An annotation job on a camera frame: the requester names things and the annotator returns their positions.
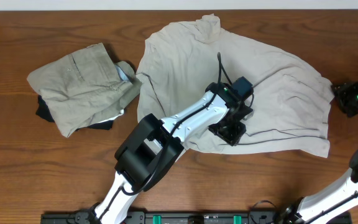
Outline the light grey t-shirt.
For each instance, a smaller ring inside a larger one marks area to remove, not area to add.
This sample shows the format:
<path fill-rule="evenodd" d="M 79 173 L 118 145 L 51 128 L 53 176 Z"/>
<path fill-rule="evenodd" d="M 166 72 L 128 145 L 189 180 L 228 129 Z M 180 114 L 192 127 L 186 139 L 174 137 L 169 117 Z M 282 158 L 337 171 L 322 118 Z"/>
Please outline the light grey t-shirt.
<path fill-rule="evenodd" d="M 198 101 L 216 80 L 246 78 L 254 113 L 246 133 L 230 146 L 210 131 L 185 146 L 203 153 L 253 154 L 299 149 L 327 157 L 331 82 L 280 48 L 226 31 L 214 15 L 172 22 L 145 41 L 137 69 L 142 82 L 138 118 L 164 118 Z"/>

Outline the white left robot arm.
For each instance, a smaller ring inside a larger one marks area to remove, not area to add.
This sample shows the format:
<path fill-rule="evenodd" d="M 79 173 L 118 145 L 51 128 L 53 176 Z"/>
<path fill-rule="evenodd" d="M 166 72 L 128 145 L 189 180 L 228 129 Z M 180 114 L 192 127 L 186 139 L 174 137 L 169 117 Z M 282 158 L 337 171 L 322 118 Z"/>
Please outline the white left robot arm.
<path fill-rule="evenodd" d="M 233 84 L 211 83 L 195 104 L 173 116 L 148 114 L 116 151 L 115 177 L 105 199 L 89 215 L 90 223 L 121 223 L 142 191 L 148 191 L 185 151 L 185 141 L 211 131 L 230 146 L 246 131 L 242 119 L 253 112 L 245 104 L 253 87 L 244 78 Z"/>

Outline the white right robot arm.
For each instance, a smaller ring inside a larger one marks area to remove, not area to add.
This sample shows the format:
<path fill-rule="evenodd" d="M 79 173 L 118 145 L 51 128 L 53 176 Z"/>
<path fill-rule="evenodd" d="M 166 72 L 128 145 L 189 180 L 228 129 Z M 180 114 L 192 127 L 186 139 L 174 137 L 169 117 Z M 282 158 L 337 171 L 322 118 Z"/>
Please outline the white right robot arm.
<path fill-rule="evenodd" d="M 347 82 L 331 87 L 340 110 L 348 117 L 358 115 L 358 82 Z M 300 198 L 282 213 L 274 223 L 306 224 L 328 223 L 353 207 L 358 206 L 358 150 L 349 161 L 349 168 L 322 191 Z"/>

